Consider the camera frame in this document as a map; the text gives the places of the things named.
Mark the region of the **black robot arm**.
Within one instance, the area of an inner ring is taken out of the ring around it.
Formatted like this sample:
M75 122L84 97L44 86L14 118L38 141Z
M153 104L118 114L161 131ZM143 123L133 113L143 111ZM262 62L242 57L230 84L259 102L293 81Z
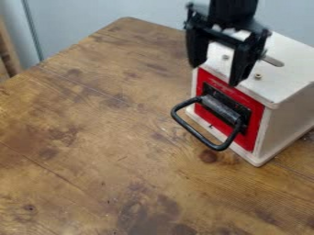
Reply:
M207 60L211 42L234 49L230 86L246 80L265 54L271 31L254 18L259 0L210 0L207 5L187 3L185 22L187 59L193 68Z

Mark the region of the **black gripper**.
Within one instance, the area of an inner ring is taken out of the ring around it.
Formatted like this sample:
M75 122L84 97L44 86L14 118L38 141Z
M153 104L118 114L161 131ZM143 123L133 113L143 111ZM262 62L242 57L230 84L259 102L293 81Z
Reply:
M193 68L207 60L210 42L234 49L229 84L235 87L246 80L271 31L255 20L258 2L187 3L185 22L187 59Z

